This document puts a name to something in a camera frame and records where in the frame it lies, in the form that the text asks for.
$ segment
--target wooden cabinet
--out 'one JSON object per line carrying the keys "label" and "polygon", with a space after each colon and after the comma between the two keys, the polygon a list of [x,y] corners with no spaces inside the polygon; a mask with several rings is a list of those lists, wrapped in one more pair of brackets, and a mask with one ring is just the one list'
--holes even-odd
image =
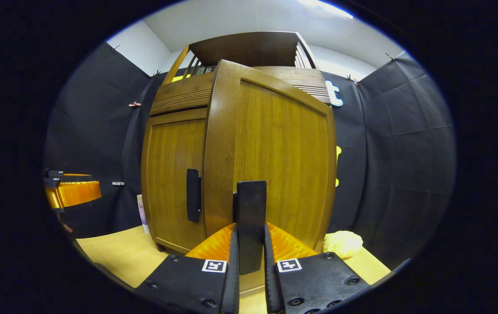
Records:
{"label": "wooden cabinet", "polygon": [[[233,222],[238,181],[264,180],[267,221],[321,250],[334,203],[334,120],[331,107],[293,84],[305,85],[307,70],[318,69],[276,73],[288,83],[266,64],[265,71],[223,59],[216,66],[167,77],[153,103],[141,173],[153,240],[188,252]],[[199,222],[187,219],[187,169],[201,176]]]}

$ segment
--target yellow floor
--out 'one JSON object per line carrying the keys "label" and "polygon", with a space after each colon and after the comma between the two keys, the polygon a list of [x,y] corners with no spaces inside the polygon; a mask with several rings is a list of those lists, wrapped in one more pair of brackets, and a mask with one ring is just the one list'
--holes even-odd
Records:
{"label": "yellow floor", "polygon": [[[109,272],[136,288],[167,257],[159,252],[142,226],[114,234],[76,239],[92,262],[101,264]],[[380,280],[390,270],[365,248],[344,262],[368,284]],[[240,314],[266,314],[263,289],[253,294],[241,294]]]}

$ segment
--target white ceiling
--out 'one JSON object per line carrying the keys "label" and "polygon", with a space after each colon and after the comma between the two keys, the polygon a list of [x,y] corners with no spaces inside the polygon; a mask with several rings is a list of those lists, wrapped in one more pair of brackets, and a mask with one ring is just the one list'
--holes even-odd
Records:
{"label": "white ceiling", "polygon": [[308,0],[187,0],[144,22],[169,51],[207,38],[249,31],[296,31],[307,44],[352,56],[379,68],[404,49],[354,16],[353,20]]}

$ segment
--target cabinet handle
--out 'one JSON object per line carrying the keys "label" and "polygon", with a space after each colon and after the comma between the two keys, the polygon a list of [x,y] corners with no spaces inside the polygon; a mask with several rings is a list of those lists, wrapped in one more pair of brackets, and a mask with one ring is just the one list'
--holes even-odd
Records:
{"label": "cabinet handle", "polygon": [[202,180],[197,169],[187,169],[187,219],[199,222],[203,212],[201,195]]}

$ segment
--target black fabric backdrop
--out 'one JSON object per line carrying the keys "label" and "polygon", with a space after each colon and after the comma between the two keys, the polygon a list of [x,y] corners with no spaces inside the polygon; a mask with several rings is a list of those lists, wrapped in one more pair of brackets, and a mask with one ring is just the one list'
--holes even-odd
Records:
{"label": "black fabric backdrop", "polygon": [[[75,237],[141,224],[136,195],[142,141],[165,75],[149,78],[103,44],[61,92],[48,130],[46,167],[93,174],[102,191],[101,199],[62,214]],[[448,203],[456,167],[448,108],[434,81],[406,53],[358,84],[331,73],[324,77],[344,102],[332,108],[342,153],[328,232],[354,231],[393,269],[421,249]],[[133,101],[143,105],[127,106]]]}

